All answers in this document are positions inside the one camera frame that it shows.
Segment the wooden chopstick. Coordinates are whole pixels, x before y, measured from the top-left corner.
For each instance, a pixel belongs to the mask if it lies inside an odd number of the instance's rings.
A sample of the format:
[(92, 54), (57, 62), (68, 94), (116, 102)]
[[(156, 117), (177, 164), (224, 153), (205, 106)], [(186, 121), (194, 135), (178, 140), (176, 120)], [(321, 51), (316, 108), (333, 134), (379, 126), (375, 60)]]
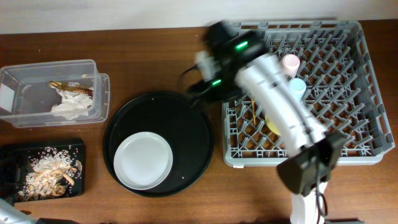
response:
[(256, 122), (256, 104), (255, 104), (254, 99), (251, 99), (251, 108), (252, 108), (252, 122), (256, 126), (257, 125), (257, 122)]

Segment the pink cup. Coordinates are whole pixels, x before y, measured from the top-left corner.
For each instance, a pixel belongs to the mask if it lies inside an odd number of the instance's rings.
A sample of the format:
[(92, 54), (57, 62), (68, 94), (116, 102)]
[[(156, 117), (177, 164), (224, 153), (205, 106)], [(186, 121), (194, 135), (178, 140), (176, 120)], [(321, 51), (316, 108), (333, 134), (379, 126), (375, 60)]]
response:
[(285, 75), (295, 78), (300, 66), (300, 59), (294, 54), (287, 54), (280, 60), (280, 66)]

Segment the blue cup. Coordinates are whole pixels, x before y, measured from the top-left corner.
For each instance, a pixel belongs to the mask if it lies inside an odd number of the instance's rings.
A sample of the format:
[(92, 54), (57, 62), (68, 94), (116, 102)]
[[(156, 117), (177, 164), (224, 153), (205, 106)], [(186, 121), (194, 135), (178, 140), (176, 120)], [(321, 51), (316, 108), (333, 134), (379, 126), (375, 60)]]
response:
[(297, 101), (301, 101), (307, 89), (306, 83), (299, 78), (293, 78), (289, 81), (289, 89)]

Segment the yellow bowl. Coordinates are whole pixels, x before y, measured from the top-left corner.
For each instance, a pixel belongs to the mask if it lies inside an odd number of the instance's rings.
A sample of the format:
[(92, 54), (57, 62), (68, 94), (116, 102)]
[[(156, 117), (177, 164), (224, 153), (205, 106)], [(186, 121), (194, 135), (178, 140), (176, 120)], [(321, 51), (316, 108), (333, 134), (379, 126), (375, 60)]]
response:
[(270, 119), (270, 117), (266, 114), (264, 116), (264, 120), (267, 124), (267, 127), (276, 135), (280, 136), (280, 132), (277, 129), (276, 125), (272, 122), (272, 120)]

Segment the grey plate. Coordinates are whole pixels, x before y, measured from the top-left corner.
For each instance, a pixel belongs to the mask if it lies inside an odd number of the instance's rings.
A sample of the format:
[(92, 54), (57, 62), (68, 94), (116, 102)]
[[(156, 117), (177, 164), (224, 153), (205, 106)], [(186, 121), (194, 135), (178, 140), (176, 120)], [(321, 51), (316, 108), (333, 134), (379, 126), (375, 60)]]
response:
[(113, 167), (121, 183), (134, 190), (149, 190), (161, 184), (174, 163), (169, 143), (152, 132), (135, 133), (116, 149)]

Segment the brown snack wrapper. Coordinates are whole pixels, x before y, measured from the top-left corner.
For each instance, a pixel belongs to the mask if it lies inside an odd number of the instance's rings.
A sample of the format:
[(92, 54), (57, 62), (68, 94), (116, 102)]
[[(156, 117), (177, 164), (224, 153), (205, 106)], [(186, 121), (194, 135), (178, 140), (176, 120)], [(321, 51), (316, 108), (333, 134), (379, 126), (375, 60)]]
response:
[(83, 86), (80, 84), (77, 85), (71, 85), (69, 83), (64, 83), (64, 82), (55, 82), (55, 81), (50, 81), (49, 82), (49, 87), (54, 87), (59, 90), (63, 91), (69, 91), (73, 93), (79, 93), (79, 94), (84, 94), (87, 96), (92, 97), (93, 96), (93, 90), (90, 89), (87, 86)]

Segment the white tissue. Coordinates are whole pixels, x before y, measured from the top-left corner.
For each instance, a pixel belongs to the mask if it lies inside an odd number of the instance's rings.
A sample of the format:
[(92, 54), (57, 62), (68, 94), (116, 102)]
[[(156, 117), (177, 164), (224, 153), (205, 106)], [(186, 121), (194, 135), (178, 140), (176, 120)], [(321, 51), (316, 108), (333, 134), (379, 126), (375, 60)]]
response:
[[(71, 85), (79, 84), (76, 82), (64, 83), (69, 83)], [(66, 120), (73, 120), (79, 116), (88, 116), (88, 109), (93, 104), (93, 97), (84, 94), (63, 91), (56, 88), (54, 89), (62, 99), (60, 104), (52, 106), (52, 113), (63, 112), (62, 116), (65, 117)]]

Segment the food scraps and rice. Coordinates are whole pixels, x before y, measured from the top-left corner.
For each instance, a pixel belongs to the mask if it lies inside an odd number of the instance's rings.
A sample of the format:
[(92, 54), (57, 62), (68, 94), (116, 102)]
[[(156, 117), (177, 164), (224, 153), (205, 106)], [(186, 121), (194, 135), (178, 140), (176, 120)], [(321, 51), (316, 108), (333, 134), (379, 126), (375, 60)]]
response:
[(45, 147), (28, 157), (32, 171), (16, 195), (19, 202), (71, 197), (82, 179), (83, 164), (77, 153)]

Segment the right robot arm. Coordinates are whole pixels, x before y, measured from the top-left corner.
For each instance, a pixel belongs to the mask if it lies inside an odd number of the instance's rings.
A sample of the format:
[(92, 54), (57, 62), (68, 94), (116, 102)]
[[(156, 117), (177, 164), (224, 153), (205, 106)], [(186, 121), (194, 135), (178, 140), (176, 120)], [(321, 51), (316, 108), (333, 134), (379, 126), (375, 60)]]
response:
[(253, 95), (265, 115), (276, 125), (288, 158), (277, 173), (292, 194), (291, 223), (325, 223), (324, 196), (345, 137), (327, 128), (297, 101), (279, 64), (257, 30), (233, 32), (224, 21), (210, 25), (203, 36), (208, 52), (202, 79), (192, 85), (190, 104), (214, 103)]

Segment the grey dishwasher rack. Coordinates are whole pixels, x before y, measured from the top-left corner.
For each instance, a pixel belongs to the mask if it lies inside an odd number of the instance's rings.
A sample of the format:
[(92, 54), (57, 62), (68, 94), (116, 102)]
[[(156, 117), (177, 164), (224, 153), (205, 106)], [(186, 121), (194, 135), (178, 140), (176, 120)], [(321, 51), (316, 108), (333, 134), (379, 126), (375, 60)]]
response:
[[(339, 165), (373, 165), (394, 148), (359, 22), (256, 21), (231, 26), (239, 34), (258, 30), (269, 51), (279, 57), (299, 57), (297, 76), (307, 85), (303, 102), (329, 131), (345, 136)], [(249, 94), (224, 103), (222, 115), (226, 165), (276, 166), (286, 159), (284, 143), (267, 127), (261, 108), (253, 124)]]

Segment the clear plastic waste bin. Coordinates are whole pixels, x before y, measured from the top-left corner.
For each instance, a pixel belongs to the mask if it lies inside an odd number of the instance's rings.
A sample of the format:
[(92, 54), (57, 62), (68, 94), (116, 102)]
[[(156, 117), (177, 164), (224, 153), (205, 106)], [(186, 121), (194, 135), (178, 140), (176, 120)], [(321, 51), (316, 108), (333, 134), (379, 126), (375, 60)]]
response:
[[(54, 111), (62, 96), (50, 82), (78, 83), (93, 90), (91, 105)], [(16, 128), (101, 123), (108, 117), (110, 94), (109, 76), (91, 59), (1, 68), (1, 119)]]

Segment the round black serving tray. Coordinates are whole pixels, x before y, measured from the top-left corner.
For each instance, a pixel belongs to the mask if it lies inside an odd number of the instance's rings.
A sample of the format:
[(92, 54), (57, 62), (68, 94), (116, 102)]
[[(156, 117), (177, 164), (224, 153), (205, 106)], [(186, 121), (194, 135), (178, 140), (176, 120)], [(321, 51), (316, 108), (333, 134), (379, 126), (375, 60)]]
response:
[(206, 114), (192, 108), (189, 99), (172, 91), (152, 91), (137, 96), (113, 114), (103, 137), (103, 159), (115, 179), (114, 155), (128, 136), (139, 132), (162, 136), (170, 145), (174, 163), (170, 174), (149, 190), (128, 191), (144, 197), (168, 197), (193, 185), (205, 172), (213, 155), (215, 137)]

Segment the small white table label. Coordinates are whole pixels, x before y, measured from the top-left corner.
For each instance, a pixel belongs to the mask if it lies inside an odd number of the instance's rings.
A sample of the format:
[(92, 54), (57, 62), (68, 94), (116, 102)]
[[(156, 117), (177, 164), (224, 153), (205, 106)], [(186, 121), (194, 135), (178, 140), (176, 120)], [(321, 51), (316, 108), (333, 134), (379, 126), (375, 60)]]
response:
[(234, 169), (243, 169), (244, 165), (243, 164), (235, 164), (235, 165), (233, 165), (233, 168)]

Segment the black rectangular food tray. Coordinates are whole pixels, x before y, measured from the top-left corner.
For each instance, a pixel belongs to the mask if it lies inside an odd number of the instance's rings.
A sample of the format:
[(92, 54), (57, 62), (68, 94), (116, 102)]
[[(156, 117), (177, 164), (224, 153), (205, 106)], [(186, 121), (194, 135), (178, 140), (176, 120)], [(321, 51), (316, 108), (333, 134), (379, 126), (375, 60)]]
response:
[(1, 164), (4, 165), (1, 168), (1, 189), (5, 190), (2, 198), (10, 204), (19, 202), (16, 195), (24, 184), (24, 178), (32, 171), (28, 157), (45, 147), (67, 149), (69, 153), (77, 153), (77, 159), (83, 164), (83, 175), (77, 182), (78, 185), (73, 188), (71, 197), (84, 192), (86, 146), (80, 138), (8, 144), (1, 146)]

